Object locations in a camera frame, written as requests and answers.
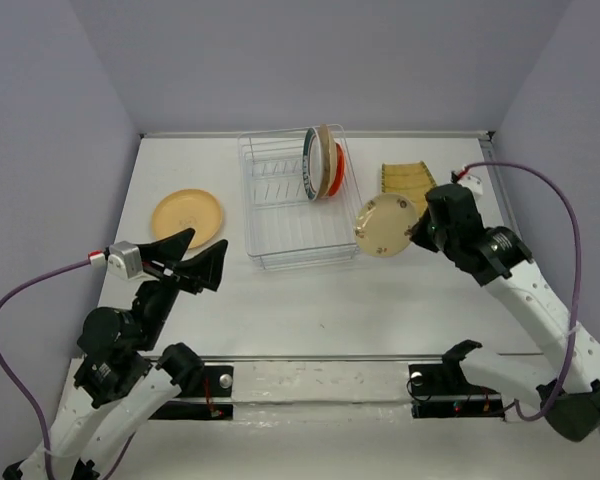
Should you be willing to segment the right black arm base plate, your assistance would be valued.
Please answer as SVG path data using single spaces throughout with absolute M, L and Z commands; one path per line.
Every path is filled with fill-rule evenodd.
M 438 363 L 409 366 L 406 391 L 412 400 L 414 419 L 505 418 L 507 409 L 500 394 L 470 384 L 460 363 L 479 342 L 465 340 L 445 352 Z

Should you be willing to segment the white wire dish rack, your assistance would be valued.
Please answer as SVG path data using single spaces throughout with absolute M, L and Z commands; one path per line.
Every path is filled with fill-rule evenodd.
M 343 127 L 328 128 L 344 153 L 344 179 L 334 196 L 316 200 L 304 188 L 307 127 L 238 136 L 245 248 L 264 269 L 346 261 L 359 252 L 353 232 L 359 187 Z

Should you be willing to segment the white plate with green rim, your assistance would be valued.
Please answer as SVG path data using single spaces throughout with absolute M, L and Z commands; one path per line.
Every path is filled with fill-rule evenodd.
M 324 174 L 324 147 L 316 127 L 307 130 L 302 157 L 303 186 L 309 201 L 319 198 Z

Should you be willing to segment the cream plate with leaf pattern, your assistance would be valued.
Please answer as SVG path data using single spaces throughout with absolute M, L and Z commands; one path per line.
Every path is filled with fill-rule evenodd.
M 322 180 L 318 190 L 318 198 L 330 197 L 336 191 L 339 178 L 338 144 L 326 124 L 318 127 L 318 137 L 322 150 Z

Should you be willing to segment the small cream plate with flowers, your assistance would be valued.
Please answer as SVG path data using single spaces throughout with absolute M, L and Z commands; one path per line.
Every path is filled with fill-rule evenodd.
M 404 251 L 411 243 L 411 229 L 418 221 L 416 207 L 397 193 L 381 193 L 362 207 L 354 223 L 354 237 L 362 253 L 386 258 Z

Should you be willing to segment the orange round plate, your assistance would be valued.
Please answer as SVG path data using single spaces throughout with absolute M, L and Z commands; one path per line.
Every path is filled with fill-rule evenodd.
M 344 174 L 345 174 L 345 168 L 346 168 L 345 153 L 344 153 L 342 146 L 339 143 L 336 143 L 336 149 L 337 149 L 336 175 L 335 175 L 334 182 L 332 183 L 331 187 L 329 188 L 329 191 L 327 192 L 328 197 L 333 197 L 337 194 L 337 192 L 339 191 L 339 189 L 343 183 L 343 180 L 344 180 Z

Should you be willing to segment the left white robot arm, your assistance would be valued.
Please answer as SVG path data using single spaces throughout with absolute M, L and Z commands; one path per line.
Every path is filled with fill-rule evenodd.
M 223 371 L 207 368 L 186 344 L 168 346 L 157 361 L 146 358 L 182 292 L 217 291 L 228 249 L 219 240 L 190 259 L 192 228 L 153 243 L 127 241 L 90 253 L 61 268 L 104 267 L 125 279 L 142 277 L 130 308 L 97 307 L 85 318 L 77 346 L 81 363 L 66 402 L 53 422 L 0 353 L 0 366 L 33 408 L 42 440 L 25 459 L 7 466 L 5 479 L 107 479 L 136 431 L 179 396 L 200 395 L 204 415 L 224 413 L 213 403 Z

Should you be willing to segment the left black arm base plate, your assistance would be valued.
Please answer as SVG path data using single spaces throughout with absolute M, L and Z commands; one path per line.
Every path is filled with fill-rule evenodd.
M 161 406 L 151 417 L 160 421 L 230 421 L 234 405 L 234 366 L 207 364 L 201 380 Z

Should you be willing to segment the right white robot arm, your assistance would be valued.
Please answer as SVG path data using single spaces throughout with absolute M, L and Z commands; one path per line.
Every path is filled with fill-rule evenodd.
M 580 442 L 600 426 L 600 343 L 544 279 L 523 241 L 504 226 L 486 227 L 472 192 L 458 184 L 430 190 L 412 242 L 443 253 L 499 301 L 539 348 L 537 369 L 464 340 L 423 379 L 429 394 L 486 387 L 538 410 L 563 438 Z

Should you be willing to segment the plain yellow round plate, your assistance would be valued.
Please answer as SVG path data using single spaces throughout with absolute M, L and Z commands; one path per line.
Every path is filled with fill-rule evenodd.
M 162 199 L 151 217 L 151 231 L 156 240 L 163 240 L 184 229 L 195 234 L 189 250 L 209 242 L 223 225 L 224 212 L 211 193 L 201 189 L 183 189 Z

